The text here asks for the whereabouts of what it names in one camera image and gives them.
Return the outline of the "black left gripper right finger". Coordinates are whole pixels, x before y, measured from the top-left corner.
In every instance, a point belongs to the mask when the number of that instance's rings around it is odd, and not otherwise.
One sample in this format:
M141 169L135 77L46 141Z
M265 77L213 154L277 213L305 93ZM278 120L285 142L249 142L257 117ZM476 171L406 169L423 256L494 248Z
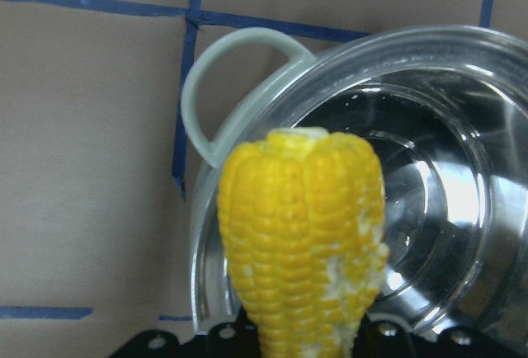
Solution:
M402 326L389 320L372 321L365 315L354 346L354 358L404 358L413 356L411 339Z

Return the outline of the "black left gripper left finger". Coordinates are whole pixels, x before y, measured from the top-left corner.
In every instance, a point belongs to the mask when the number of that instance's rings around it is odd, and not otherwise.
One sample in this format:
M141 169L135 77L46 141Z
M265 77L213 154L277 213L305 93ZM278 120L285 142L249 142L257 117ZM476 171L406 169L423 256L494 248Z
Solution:
M257 327L240 312L233 322L219 323L206 337L208 357L256 358L261 357Z

